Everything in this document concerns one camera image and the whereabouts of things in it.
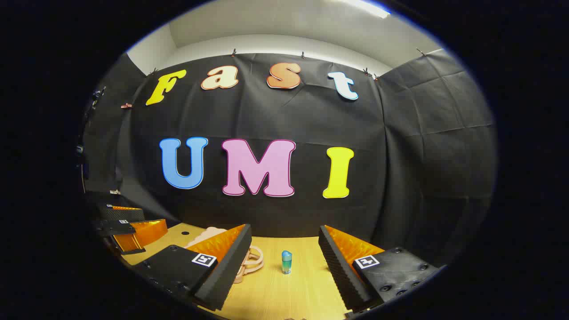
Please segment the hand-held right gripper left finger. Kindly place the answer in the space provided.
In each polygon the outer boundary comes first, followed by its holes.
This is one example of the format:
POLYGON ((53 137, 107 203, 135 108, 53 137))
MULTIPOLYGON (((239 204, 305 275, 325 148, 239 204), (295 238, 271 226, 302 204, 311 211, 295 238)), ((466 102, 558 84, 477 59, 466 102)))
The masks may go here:
POLYGON ((184 304, 221 310, 251 241, 251 225, 242 224, 188 248, 171 244, 133 270, 184 304))

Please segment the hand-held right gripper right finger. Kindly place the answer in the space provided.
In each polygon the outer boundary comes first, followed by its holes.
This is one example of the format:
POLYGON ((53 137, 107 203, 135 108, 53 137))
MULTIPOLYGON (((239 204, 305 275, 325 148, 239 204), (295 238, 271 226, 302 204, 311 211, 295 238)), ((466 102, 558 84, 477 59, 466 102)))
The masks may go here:
POLYGON ((344 305, 353 314, 410 294, 441 269, 403 247, 381 249, 327 225, 320 227, 318 243, 344 305))

